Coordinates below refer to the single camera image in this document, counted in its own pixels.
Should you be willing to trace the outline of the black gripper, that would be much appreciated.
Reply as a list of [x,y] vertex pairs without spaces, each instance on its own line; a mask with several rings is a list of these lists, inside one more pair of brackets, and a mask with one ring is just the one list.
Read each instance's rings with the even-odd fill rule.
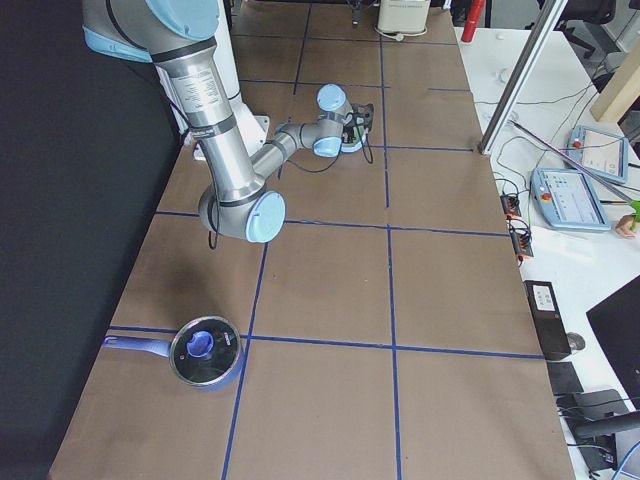
[[347,134],[348,136],[366,137],[367,140],[367,136],[369,133],[367,133],[363,128],[356,127],[353,123],[351,115],[349,121],[344,125],[342,136],[344,134]]

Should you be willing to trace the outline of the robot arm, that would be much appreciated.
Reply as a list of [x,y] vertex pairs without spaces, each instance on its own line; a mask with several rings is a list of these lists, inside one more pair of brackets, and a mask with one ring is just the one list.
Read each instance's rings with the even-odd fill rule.
[[283,197],[267,179],[294,153],[336,160],[363,147],[372,105],[352,104],[342,88],[322,86],[314,123],[285,123],[268,139],[268,120],[243,103],[220,1],[85,1],[85,42],[95,52],[163,70],[189,133],[212,175],[199,202],[205,227],[267,243],[281,230]]

